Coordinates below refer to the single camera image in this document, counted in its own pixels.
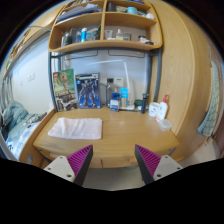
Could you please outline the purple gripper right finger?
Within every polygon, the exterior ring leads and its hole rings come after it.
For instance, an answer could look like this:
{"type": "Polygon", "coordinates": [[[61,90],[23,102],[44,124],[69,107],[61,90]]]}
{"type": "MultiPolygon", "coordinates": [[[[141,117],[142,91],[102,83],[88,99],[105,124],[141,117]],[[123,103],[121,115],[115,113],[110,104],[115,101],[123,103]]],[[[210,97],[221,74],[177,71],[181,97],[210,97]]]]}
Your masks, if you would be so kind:
{"type": "Polygon", "coordinates": [[[150,184],[182,169],[182,166],[169,155],[157,155],[140,145],[135,145],[134,154],[145,184],[150,184]]]}

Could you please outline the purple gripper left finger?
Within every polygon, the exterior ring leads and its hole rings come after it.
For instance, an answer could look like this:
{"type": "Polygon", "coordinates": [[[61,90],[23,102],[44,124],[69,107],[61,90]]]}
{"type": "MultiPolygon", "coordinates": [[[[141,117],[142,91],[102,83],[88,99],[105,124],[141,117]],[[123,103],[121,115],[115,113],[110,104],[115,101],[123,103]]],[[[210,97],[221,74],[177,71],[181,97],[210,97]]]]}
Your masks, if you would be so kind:
{"type": "Polygon", "coordinates": [[[45,168],[45,171],[82,186],[92,157],[93,146],[89,145],[67,157],[58,156],[45,168]]]}

